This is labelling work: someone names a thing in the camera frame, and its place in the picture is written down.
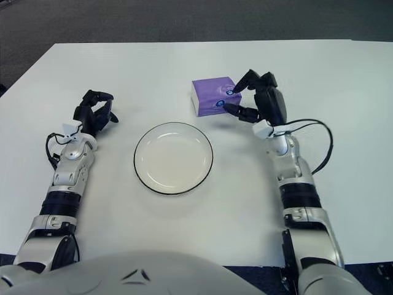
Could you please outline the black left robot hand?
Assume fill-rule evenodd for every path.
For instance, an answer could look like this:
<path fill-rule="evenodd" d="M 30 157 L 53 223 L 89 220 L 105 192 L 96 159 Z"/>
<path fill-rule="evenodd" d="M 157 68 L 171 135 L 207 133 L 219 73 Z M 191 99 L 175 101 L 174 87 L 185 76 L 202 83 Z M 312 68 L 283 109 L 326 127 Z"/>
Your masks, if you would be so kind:
<path fill-rule="evenodd" d="M 88 90 L 74 111 L 73 119 L 82 123 L 82 133 L 96 137 L 109 122 L 118 123 L 112 112 L 114 97 L 105 92 Z"/>

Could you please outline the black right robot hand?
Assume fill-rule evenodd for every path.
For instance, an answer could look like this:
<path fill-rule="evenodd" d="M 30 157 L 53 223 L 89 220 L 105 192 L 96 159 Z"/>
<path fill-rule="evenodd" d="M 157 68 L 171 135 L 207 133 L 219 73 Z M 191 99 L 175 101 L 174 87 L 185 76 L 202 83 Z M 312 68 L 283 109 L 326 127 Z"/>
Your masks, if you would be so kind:
<path fill-rule="evenodd" d="M 224 109 L 239 120 L 257 123 L 266 120 L 271 126 L 284 125 L 287 122 L 286 106 L 282 93 L 277 89 L 275 76 L 267 72 L 262 76 L 250 69 L 232 90 L 237 94 L 245 89 L 254 90 L 256 109 L 225 103 Z"/>

